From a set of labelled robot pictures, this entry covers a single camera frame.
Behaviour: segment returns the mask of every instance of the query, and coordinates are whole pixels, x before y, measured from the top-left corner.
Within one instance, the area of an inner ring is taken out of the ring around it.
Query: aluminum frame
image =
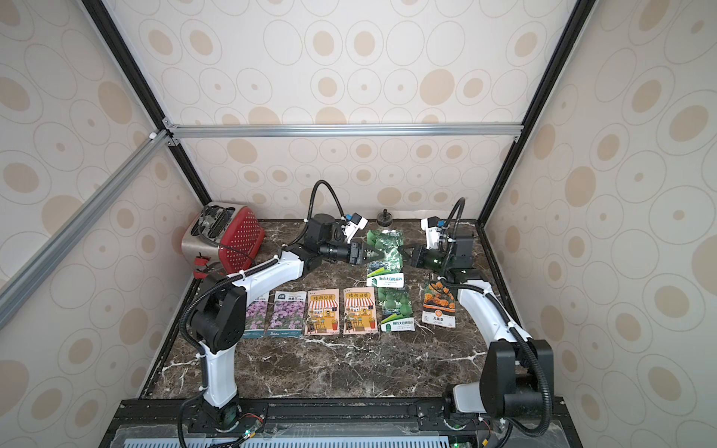
[[[0,329],[12,319],[70,250],[127,189],[159,148],[166,148],[168,143],[169,136],[165,130],[157,131],[154,139],[145,141],[67,223],[13,275],[0,290]]]
[[[167,123],[175,138],[246,137],[377,137],[411,135],[514,135],[522,123],[381,123],[365,125],[176,125]]]

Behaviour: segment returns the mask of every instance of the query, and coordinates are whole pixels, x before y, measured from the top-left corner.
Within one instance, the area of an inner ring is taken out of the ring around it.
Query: polka dot wallpaper
[[[150,161],[2,329],[0,447],[96,447],[137,396],[190,278],[181,237],[200,210],[170,160]]]
[[[521,121],[572,0],[116,0],[175,123]]]
[[[70,0],[0,4],[0,287],[153,126]]]
[[[488,237],[585,447],[717,437],[717,4],[609,0]]]
[[[259,218],[305,217],[323,178],[346,213],[384,208],[402,218],[445,215],[464,196],[477,217],[513,142],[507,135],[431,138],[185,139],[214,198],[248,204]],[[337,215],[327,190],[314,209]]]
[[[153,126],[70,0],[0,1],[0,287]],[[0,447],[96,447],[189,276],[199,204],[164,151],[0,333]]]

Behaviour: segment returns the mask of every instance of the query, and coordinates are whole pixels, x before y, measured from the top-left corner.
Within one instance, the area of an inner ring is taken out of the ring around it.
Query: purple flowers
[[[304,302],[302,300],[275,300],[274,314],[269,324],[270,330],[299,330],[304,318]]]
[[[267,301],[256,300],[247,307],[247,319],[244,330],[264,330],[264,319],[267,316]]]

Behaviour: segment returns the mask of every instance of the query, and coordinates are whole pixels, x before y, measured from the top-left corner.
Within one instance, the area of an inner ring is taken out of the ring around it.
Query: seed packet
[[[338,335],[338,290],[309,291],[306,335]]]
[[[455,297],[440,281],[424,285],[421,321],[455,328]]]
[[[372,287],[350,287],[343,290],[345,335],[378,333],[376,301]]]
[[[264,335],[264,321],[267,317],[269,292],[257,297],[247,304],[247,318],[244,324],[242,339],[261,338]]]
[[[381,331],[415,331],[411,297],[405,288],[378,288]]]
[[[269,323],[269,336],[299,338],[304,322],[306,291],[274,293],[274,314]]]
[[[382,260],[367,264],[366,286],[403,287],[404,276],[401,272],[403,256],[398,250],[399,246],[403,245],[403,232],[369,230],[366,234],[366,242],[386,255]]]

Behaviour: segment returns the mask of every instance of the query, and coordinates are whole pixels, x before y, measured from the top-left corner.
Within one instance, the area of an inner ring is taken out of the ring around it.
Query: marble table surface
[[[258,262],[271,258],[280,244],[290,242],[302,221],[261,221],[266,237]],[[471,223],[462,224],[475,228]],[[367,229],[375,229],[370,222]],[[425,242],[417,220],[396,220],[404,243]],[[365,236],[366,229],[358,236]],[[482,269],[496,290],[488,261],[475,238],[475,266]],[[420,323],[422,286],[429,272],[404,267],[412,298],[416,331],[375,335],[337,335],[307,338],[241,340],[237,345],[234,376],[241,397],[380,397],[440,396],[447,385],[477,381],[487,351],[485,341],[467,311],[456,304],[456,328]],[[364,286],[366,268],[324,262],[302,279],[285,283],[288,291]],[[270,302],[267,322],[273,305]],[[201,383],[194,349],[178,337],[161,369],[153,398],[184,398]]]

